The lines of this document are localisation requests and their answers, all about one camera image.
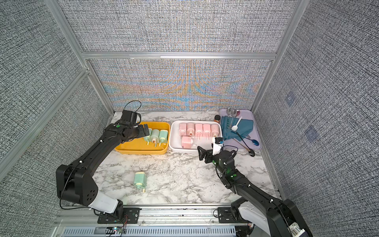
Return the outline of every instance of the textured wall panel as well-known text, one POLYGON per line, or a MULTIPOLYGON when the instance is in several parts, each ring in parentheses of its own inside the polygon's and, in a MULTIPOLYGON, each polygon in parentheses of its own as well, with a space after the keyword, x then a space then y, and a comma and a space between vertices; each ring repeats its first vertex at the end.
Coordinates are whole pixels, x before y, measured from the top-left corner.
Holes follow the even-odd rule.
POLYGON ((43 1, 0 2, 0 160, 81 70, 43 1))
POLYGON ((296 0, 58 0, 84 51, 275 52, 296 0))
POLYGON ((379 233, 378 12, 311 0, 256 113, 315 237, 379 233))
POLYGON ((269 60, 91 60, 115 110, 250 109, 269 60))
POLYGON ((56 169, 81 156, 108 118, 85 78, 0 183, 0 236, 48 235, 60 210, 56 169))

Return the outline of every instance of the teal cloth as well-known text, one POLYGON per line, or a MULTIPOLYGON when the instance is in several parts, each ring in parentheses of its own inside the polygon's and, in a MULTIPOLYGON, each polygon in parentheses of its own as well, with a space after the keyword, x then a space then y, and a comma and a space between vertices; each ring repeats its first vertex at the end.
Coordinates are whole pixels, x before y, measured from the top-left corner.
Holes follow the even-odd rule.
MULTIPOLYGON (((233 119, 233 125, 236 125, 239 118, 233 119)), ((249 119, 241 119, 240 123, 238 124, 237 131, 233 131, 232 129, 229 129, 228 126, 232 122, 232 117, 223 116, 221 117, 221 131, 222 131, 222 137, 225 140, 229 139, 237 139, 238 141, 242 141, 242 139, 235 133, 238 132, 242 138, 246 137, 251 131, 253 131, 254 121, 249 119)))

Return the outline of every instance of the white spoon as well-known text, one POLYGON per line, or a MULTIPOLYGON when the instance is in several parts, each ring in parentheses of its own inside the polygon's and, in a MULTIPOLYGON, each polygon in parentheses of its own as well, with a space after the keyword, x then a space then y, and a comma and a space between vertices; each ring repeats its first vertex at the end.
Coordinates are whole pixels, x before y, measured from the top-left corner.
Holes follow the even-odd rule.
POLYGON ((242 116, 240 117, 240 119, 238 120, 238 122, 236 123, 236 125, 234 125, 234 126, 232 127, 232 130, 233 130, 233 131, 237 131, 237 129, 238 129, 238 126, 237 126, 237 125, 240 123, 241 119, 242 119, 242 116))

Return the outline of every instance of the pink bottle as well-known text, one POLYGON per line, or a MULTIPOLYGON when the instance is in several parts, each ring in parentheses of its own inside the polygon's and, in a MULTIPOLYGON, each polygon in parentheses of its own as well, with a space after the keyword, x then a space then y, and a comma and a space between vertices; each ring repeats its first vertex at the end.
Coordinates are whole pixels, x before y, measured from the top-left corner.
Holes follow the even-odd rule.
POLYGON ((187 124, 186 123, 179 123, 179 134, 180 134, 180 138, 182 138, 182 136, 185 136, 187 134, 187 124))
POLYGON ((218 125, 212 124, 212 126, 211 126, 212 137, 217 137, 219 133, 220 133, 220 131, 219 131, 218 125))
POLYGON ((211 125, 203 124, 203 137, 210 137, 210 136, 211 136, 211 125))
POLYGON ((192 122, 187 123, 187 136, 192 137, 195 134, 195 124, 192 122))
POLYGON ((195 134, 199 139, 203 136, 203 124, 195 124, 195 134))
POLYGON ((192 143, 193 143, 192 137, 187 137, 187 136, 182 137, 182 147, 184 149, 191 149, 192 143))

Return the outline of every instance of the white marble surface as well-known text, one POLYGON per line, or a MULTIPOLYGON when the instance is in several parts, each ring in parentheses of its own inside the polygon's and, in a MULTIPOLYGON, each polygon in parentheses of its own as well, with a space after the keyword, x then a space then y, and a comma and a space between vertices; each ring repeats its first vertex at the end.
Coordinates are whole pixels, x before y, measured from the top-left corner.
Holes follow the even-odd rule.
MULTIPOLYGON (((213 121, 217 112, 141 112, 143 121, 179 119, 213 121)), ((121 117, 116 113, 112 122, 121 117)), ((246 151, 235 157, 237 169, 253 184, 275 196, 274 188, 259 151, 251 157, 246 151)), ((215 167, 199 161, 196 154, 122 155, 112 151, 93 175, 99 190, 122 199, 127 204, 167 203, 227 203, 240 196, 226 189, 216 175, 215 167), (147 188, 143 193, 133 186, 134 174, 147 174, 147 188)))

